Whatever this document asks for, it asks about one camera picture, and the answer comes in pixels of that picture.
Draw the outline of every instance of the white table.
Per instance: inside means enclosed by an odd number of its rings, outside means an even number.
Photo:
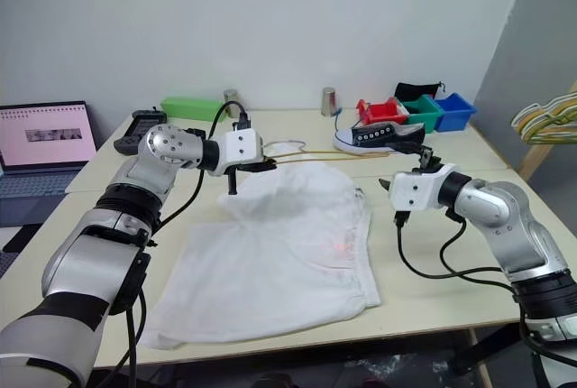
[[[318,110],[253,111],[251,116],[252,127],[259,132],[265,143],[298,139],[307,142],[307,149],[310,150],[334,149],[334,119],[321,116]],[[339,118],[339,127],[351,126],[356,122],[356,118],[353,110],[343,111]],[[210,128],[209,122],[185,119],[170,119],[170,121],[182,128],[192,127],[206,131]],[[70,183],[67,192],[100,191],[106,188],[126,160],[125,156],[114,149],[113,142],[124,135],[131,122],[132,118],[127,117],[98,150],[96,157]],[[215,134],[230,131],[231,124],[232,120],[224,120],[216,127]],[[444,162],[458,163],[464,171],[505,170],[508,167],[471,126],[459,132],[428,134],[425,144],[431,146],[435,155],[441,156]],[[351,177],[382,176],[395,171],[410,170],[416,164],[416,156],[403,154],[363,161],[331,162],[332,166]],[[245,173],[239,173],[239,181],[244,179],[244,176]],[[197,171],[180,171],[175,185],[195,188]]]
[[[524,188],[536,218],[550,230],[569,265],[577,266],[577,240],[514,171],[477,171],[474,176],[491,181],[509,180]],[[226,179],[208,179],[212,180],[212,184],[206,185],[197,201],[170,226],[159,232],[155,238],[159,246],[149,250],[152,260],[144,284],[149,307],[158,300],[169,278],[179,251],[186,242],[188,226],[195,222],[227,219],[216,203],[217,196],[226,190]],[[238,356],[300,346],[499,324],[518,318],[516,304],[501,289],[470,284],[459,279],[431,281],[411,273],[398,258],[392,224],[393,210],[385,191],[373,177],[354,178],[354,181],[365,191],[372,207],[369,251],[371,267],[383,301],[381,306],[365,310],[360,316],[344,322],[254,341],[188,344],[171,351],[139,346],[139,363]],[[99,196],[100,192],[96,191],[68,194],[0,280],[0,328],[40,302],[40,281],[44,265],[84,211],[92,208]],[[188,196],[189,191],[173,191],[164,212],[172,212]],[[442,242],[452,236],[457,228],[454,222],[444,217],[442,211],[414,213],[404,229],[409,260],[424,271],[442,273],[444,270],[438,261],[437,252]],[[488,245],[473,227],[448,251],[447,258],[458,269],[495,265]],[[483,278],[503,280],[500,273],[490,273]],[[135,308],[138,318],[138,305]],[[125,339],[124,317],[110,318],[105,325],[96,365],[115,365],[126,350]]]

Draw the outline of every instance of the white cloth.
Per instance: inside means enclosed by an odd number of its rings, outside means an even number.
[[[343,173],[321,162],[285,165],[251,175],[220,203],[235,221],[190,228],[145,345],[274,336],[380,304],[370,211]]]

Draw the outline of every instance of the black bag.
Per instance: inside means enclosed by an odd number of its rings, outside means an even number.
[[[416,101],[422,95],[431,95],[432,97],[435,97],[436,91],[441,86],[443,86],[444,91],[444,83],[442,81],[439,81],[436,84],[424,84],[421,86],[408,83],[398,83],[397,88],[395,89],[395,97],[400,102]]]

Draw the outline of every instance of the blue bin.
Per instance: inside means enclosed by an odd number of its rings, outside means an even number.
[[[452,93],[446,99],[437,100],[436,103],[444,111],[435,128],[439,133],[462,131],[471,115],[477,113],[477,108],[465,101],[458,93]]]

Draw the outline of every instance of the black controller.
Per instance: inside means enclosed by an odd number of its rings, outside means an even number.
[[[114,148],[122,155],[138,153],[138,143],[153,126],[165,124],[166,113],[154,107],[153,110],[136,110],[133,112],[133,122],[122,138],[114,141]]]

